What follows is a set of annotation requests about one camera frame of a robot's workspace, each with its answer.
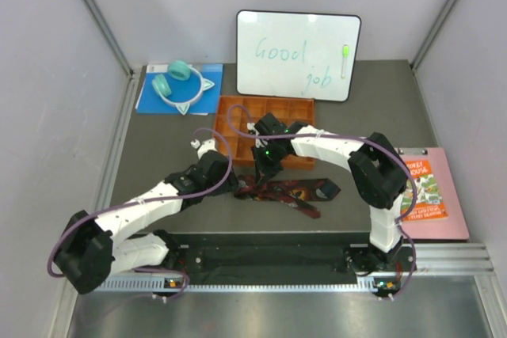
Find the red patterned necktie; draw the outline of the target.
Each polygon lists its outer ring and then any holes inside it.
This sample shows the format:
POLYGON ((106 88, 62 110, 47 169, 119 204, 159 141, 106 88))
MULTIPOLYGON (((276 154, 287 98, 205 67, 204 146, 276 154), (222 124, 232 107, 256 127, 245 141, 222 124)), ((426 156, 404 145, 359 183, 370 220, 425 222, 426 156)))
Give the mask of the red patterned necktie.
POLYGON ((270 180, 257 184, 255 176, 240 176, 236 199, 258 202, 277 202, 317 219, 320 210, 312 203, 330 202, 341 192, 340 187, 329 178, 304 180, 270 180))

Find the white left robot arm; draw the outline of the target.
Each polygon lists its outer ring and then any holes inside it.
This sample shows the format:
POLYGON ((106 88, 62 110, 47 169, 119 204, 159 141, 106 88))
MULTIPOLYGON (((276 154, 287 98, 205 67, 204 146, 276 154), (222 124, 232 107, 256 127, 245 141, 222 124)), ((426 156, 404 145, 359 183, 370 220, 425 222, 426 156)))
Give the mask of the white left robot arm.
POLYGON ((109 276, 156 266, 171 272, 180 254, 164 233, 137 237, 140 230, 175 215, 206 196, 233 192, 232 161, 216 150, 186 170, 171 173, 152 189, 121 205, 74 214, 50 253, 49 274, 67 279, 79 294, 96 290, 109 276))

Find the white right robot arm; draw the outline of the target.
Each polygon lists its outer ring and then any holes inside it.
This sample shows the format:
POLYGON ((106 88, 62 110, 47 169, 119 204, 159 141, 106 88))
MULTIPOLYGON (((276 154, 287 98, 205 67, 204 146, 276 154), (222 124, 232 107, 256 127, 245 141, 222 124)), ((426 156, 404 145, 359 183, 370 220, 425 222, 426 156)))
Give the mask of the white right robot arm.
POLYGON ((271 113, 249 122, 247 131, 256 137, 252 153, 258 184, 275 177, 288 156, 318 159, 349 171, 370 210, 372 266, 385 272, 398 263, 395 247, 402 240, 398 223, 410 171, 385 135, 346 137, 304 122, 288 126, 271 113))

